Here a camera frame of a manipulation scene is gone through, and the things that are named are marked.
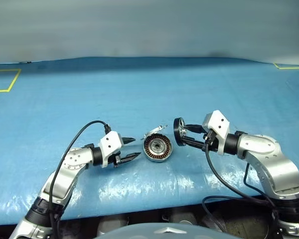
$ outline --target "white wall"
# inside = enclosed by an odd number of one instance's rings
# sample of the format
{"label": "white wall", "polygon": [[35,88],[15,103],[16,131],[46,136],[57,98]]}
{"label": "white wall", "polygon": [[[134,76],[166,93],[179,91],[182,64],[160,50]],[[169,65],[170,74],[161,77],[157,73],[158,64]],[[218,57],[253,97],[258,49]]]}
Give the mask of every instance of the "white wall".
{"label": "white wall", "polygon": [[84,56],[299,64],[299,0],[0,0],[0,62]]}

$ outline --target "circular part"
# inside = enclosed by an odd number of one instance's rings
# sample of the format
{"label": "circular part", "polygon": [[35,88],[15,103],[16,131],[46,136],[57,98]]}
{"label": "circular part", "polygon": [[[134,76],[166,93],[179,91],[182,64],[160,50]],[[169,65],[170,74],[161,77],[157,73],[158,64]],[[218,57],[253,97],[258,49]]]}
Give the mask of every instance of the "circular part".
{"label": "circular part", "polygon": [[172,145],[165,135],[155,133],[144,140],[143,149],[149,160],[164,162],[172,152]]}
{"label": "circular part", "polygon": [[183,118],[174,119],[174,136],[178,146],[185,146],[186,143],[181,139],[186,136],[186,130],[184,129],[185,122]]}

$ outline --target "yellow tape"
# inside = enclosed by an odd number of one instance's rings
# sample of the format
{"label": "yellow tape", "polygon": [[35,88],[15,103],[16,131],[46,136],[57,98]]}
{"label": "yellow tape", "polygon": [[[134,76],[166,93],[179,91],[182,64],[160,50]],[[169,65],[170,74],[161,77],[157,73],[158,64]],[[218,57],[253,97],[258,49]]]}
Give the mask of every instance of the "yellow tape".
{"label": "yellow tape", "polygon": [[2,70],[0,70],[0,72],[4,72],[4,71],[17,71],[17,73],[16,73],[14,79],[12,80],[11,84],[9,85],[9,88],[0,90],[0,93],[1,92],[9,92],[12,89],[12,87],[13,87],[15,81],[17,80],[18,76],[21,73],[21,69],[4,69],[4,70],[2,69]]}
{"label": "yellow tape", "polygon": [[276,63],[273,63],[279,70],[298,70],[299,66],[292,66],[292,67],[280,67]]}

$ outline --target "blue plastic sheet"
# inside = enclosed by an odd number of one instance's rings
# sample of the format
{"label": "blue plastic sheet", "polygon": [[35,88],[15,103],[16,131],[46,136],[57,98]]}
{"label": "blue plastic sheet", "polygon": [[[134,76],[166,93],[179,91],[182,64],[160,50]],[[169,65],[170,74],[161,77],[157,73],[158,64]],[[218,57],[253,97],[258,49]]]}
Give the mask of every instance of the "blue plastic sheet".
{"label": "blue plastic sheet", "polygon": [[[141,154],[119,168],[90,167],[79,178],[64,219],[197,204],[209,195],[235,196],[211,173],[203,152],[178,147],[174,118],[202,123],[219,109],[232,131],[264,134],[281,144],[299,169],[299,69],[224,58],[81,58],[0,65],[22,71],[0,93],[0,224],[17,223],[30,208],[76,132],[104,120],[138,140],[122,154],[142,152],[144,133],[160,124],[173,144],[164,163]],[[97,144],[94,125],[75,146]],[[246,163],[211,153],[230,184],[243,185]],[[254,170],[248,182],[260,186]]]}

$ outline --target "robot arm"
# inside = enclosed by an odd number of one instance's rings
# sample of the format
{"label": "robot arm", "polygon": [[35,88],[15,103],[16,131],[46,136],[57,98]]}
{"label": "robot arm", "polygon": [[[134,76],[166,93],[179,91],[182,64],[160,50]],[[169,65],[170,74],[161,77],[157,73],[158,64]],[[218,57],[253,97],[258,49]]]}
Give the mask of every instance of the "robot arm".
{"label": "robot arm", "polygon": [[[133,138],[122,138],[117,132],[110,131],[101,138],[98,147],[88,144],[83,148],[70,149],[63,160],[53,186],[53,219],[58,221],[61,218],[71,199],[78,176],[89,165],[107,167],[108,164],[113,163],[114,167],[117,167],[136,158],[140,153],[128,154],[121,158],[118,151],[124,144],[134,140]],[[49,211],[49,191],[54,174],[55,172],[49,176],[30,210],[14,229],[10,239],[50,238],[53,231]]]}
{"label": "robot arm", "polygon": [[[186,136],[186,131],[205,133],[205,142]],[[229,122],[220,111],[206,116],[202,125],[174,121],[174,135],[179,146],[193,146],[205,151],[206,144],[219,155],[229,153],[250,163],[257,171],[265,194],[279,212],[278,226],[292,236],[299,236],[299,171],[281,152],[279,143],[264,135],[229,133]]]}

